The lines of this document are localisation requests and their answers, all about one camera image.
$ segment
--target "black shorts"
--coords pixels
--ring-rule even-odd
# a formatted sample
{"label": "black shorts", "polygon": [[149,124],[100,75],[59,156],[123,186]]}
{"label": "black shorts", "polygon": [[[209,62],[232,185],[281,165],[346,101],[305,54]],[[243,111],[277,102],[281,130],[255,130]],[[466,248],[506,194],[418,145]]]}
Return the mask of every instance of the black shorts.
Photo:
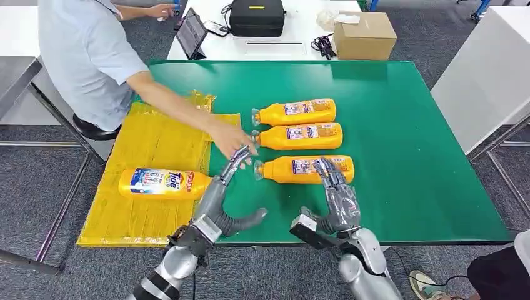
{"label": "black shorts", "polygon": [[530,276],[513,246],[475,259],[467,276],[481,300],[530,299]]}

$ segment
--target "bottle cap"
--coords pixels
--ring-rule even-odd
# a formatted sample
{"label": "bottle cap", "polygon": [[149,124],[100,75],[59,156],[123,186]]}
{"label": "bottle cap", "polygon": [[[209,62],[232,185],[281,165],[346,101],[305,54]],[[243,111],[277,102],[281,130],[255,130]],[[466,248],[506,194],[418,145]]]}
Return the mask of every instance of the bottle cap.
{"label": "bottle cap", "polygon": [[263,162],[256,160],[254,162],[254,177],[256,180],[263,179]]}
{"label": "bottle cap", "polygon": [[252,124],[254,126],[258,126],[261,124],[261,117],[259,115],[259,110],[256,108],[252,108]]}
{"label": "bottle cap", "polygon": [[254,143],[254,147],[258,149],[261,146],[261,140],[259,139],[259,131],[252,130],[250,139]]}

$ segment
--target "tide bottle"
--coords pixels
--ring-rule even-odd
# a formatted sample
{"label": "tide bottle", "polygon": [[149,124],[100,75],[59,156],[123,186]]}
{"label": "tide bottle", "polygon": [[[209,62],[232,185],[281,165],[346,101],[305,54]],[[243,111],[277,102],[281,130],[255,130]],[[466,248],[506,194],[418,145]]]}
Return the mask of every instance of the tide bottle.
{"label": "tide bottle", "polygon": [[139,167],[123,171],[119,193],[133,199],[199,199],[211,177],[196,171],[172,171]]}
{"label": "tide bottle", "polygon": [[333,122],[337,116],[335,101],[331,98],[292,103],[274,103],[264,109],[252,109],[252,123],[296,125],[306,123]]}
{"label": "tide bottle", "polygon": [[254,163],[257,180],[272,179],[278,183],[322,183],[313,163],[321,157],[330,159],[350,183],[354,176],[353,160],[345,155],[282,156],[273,161]]}
{"label": "tide bottle", "polygon": [[343,143],[343,129],[335,122],[274,126],[252,131],[252,140],[274,150],[336,149]]}

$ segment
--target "shoe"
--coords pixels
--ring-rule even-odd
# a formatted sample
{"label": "shoe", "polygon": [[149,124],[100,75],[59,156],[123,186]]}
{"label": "shoe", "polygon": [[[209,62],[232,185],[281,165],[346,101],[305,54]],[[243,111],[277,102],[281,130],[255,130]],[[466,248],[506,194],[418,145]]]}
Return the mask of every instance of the shoe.
{"label": "shoe", "polygon": [[409,282],[411,283],[412,290],[420,300],[443,299],[444,296],[447,296],[445,292],[442,292],[442,287],[424,284],[419,281],[429,284],[436,284],[436,282],[423,272],[412,271],[410,273]]}

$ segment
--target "human hand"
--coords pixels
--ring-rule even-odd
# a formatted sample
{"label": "human hand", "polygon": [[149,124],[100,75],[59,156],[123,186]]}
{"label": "human hand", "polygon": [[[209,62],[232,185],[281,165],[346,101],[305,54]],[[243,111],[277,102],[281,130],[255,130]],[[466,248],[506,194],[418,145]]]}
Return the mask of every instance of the human hand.
{"label": "human hand", "polygon": [[[222,120],[215,119],[206,130],[215,142],[219,150],[230,159],[230,157],[241,148],[248,145],[252,155],[258,155],[254,143],[250,137],[241,129]],[[247,164],[251,164],[250,158],[246,159]]]}
{"label": "human hand", "polygon": [[161,21],[173,17],[173,9],[177,4],[158,4],[147,8],[147,15],[149,17],[158,18]]}

